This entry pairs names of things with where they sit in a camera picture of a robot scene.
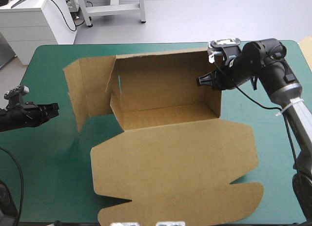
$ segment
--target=white drawer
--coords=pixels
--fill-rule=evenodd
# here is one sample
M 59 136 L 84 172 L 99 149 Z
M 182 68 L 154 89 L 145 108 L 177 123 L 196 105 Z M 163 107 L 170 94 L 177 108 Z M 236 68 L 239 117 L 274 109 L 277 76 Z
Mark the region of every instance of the white drawer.
M 50 41 L 8 41 L 19 60 L 24 64 L 28 65 L 35 50 L 41 45 L 47 44 L 58 44 L 56 40 Z
M 6 41 L 47 41 L 55 40 L 49 26 L 41 27 L 0 27 Z
M 0 12 L 0 27 L 49 26 L 42 11 Z

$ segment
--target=unfolded cardboard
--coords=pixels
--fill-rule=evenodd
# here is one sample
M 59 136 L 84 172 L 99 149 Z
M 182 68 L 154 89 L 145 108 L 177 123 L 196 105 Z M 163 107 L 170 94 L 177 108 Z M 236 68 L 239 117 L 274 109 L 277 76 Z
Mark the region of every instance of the unfolded cardboard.
M 257 166 L 251 127 L 220 120 L 221 92 L 197 87 L 205 50 L 79 59 L 64 71 L 78 130 L 114 113 L 124 132 L 91 151 L 95 192 L 132 202 L 99 222 L 214 225 L 250 215 L 260 183 L 231 184 Z
M 300 48 L 312 71 L 312 37 L 305 37 L 300 42 Z

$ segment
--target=white cable tie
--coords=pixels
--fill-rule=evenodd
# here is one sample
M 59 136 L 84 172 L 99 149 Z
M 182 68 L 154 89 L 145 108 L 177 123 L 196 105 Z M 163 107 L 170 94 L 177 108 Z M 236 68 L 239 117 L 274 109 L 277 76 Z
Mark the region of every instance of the white cable tie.
M 303 102 L 303 99 L 302 99 L 302 98 L 299 98 L 299 99 L 296 99 L 296 100 L 294 100 L 293 102 L 289 103 L 289 104 L 288 104 L 287 106 L 285 106 L 280 112 L 276 113 L 275 116 L 280 116 L 280 115 L 282 115 L 282 114 L 285 112 L 285 110 L 287 110 L 289 107 L 291 107 L 291 106 L 293 106 L 293 105 L 295 105 L 295 104 L 297 104 L 297 103 L 299 103 L 299 102 Z

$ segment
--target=cable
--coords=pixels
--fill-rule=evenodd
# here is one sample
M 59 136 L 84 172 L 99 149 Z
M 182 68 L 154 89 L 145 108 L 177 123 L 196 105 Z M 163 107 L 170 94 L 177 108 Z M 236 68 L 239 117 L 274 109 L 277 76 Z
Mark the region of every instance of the cable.
M 248 98 L 250 101 L 252 101 L 253 103 L 257 104 L 258 106 L 262 107 L 263 109 L 266 109 L 266 110 L 279 110 L 281 111 L 282 109 L 279 108 L 279 107 L 267 107 L 267 106 L 264 106 L 262 104 L 260 104 L 259 102 L 257 102 L 256 100 L 252 99 L 250 96 L 248 96 L 243 90 L 241 90 L 233 81 L 232 79 L 230 79 L 225 73 L 224 71 L 222 71 L 220 69 L 220 67 L 216 64 L 216 62 L 214 62 L 215 66 L 217 67 L 217 69 L 232 83 L 232 85 L 237 88 L 246 98 Z
M 19 162 L 17 161 L 17 159 L 13 156 L 13 154 L 9 150 L 7 150 L 5 148 L 2 148 L 2 147 L 0 147 L 0 150 L 4 151 L 5 153 L 7 153 L 12 158 L 12 160 L 15 162 L 16 167 L 19 170 L 19 177 L 20 177 L 20 201 L 19 201 L 19 205 L 20 206 L 19 206 L 18 216 L 17 216 L 16 221 L 15 221 L 15 226 L 17 226 L 19 224 L 21 211 L 23 209 L 23 199 L 24 199 L 24 177 L 23 177 L 23 172 L 21 170 L 21 166 L 20 166 Z
M 75 29 L 71 29 L 70 26 L 68 25 L 67 21 L 66 21 L 66 18 L 65 18 L 64 15 L 63 15 L 63 12 L 60 10 L 59 6 L 55 3 L 55 1 L 53 1 L 53 0 L 50 0 L 50 1 L 53 2 L 54 5 L 55 5 L 55 6 L 58 8 L 58 10 L 60 11 L 60 14 L 63 16 L 63 19 L 64 19 L 64 21 L 65 21 L 67 27 L 69 28 L 69 30 L 71 30 L 72 32 L 76 32 L 76 31 L 77 31 L 77 26 L 75 25 Z

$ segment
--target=grey floor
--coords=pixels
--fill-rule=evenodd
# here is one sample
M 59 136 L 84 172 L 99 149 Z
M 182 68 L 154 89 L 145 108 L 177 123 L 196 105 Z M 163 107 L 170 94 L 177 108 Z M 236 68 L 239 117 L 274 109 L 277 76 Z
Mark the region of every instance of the grey floor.
M 94 5 L 109 0 L 88 0 Z M 120 0 L 120 3 L 137 0 Z M 299 42 L 312 35 L 312 0 L 145 0 L 146 24 L 139 14 L 94 17 L 78 28 L 75 44 L 193 42 L 239 37 Z M 1 96 L 24 72 L 18 59 L 0 70 Z

